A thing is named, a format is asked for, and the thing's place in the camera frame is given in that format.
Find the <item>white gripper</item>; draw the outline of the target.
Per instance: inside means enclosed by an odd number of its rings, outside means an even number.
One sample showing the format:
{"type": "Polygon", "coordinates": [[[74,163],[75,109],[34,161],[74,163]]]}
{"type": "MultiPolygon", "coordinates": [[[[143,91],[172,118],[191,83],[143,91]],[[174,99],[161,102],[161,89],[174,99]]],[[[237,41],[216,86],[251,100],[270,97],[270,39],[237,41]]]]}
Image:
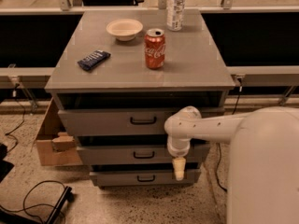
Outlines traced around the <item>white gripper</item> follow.
{"type": "Polygon", "coordinates": [[[172,157],[174,175],[177,181],[184,179],[186,159],[185,157],[190,150],[190,140],[189,139],[178,139],[172,136],[167,138],[167,150],[172,157]]]}

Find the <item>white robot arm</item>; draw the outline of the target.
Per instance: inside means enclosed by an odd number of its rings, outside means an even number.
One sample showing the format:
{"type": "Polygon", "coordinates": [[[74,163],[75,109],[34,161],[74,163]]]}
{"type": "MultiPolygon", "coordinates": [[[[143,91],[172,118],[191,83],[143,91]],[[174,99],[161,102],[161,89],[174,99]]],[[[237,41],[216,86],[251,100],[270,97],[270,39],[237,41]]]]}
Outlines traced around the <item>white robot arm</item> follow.
{"type": "Polygon", "coordinates": [[[192,139],[230,146],[226,224],[299,224],[298,108],[204,119],[187,106],[164,129],[178,180],[192,139]]]}

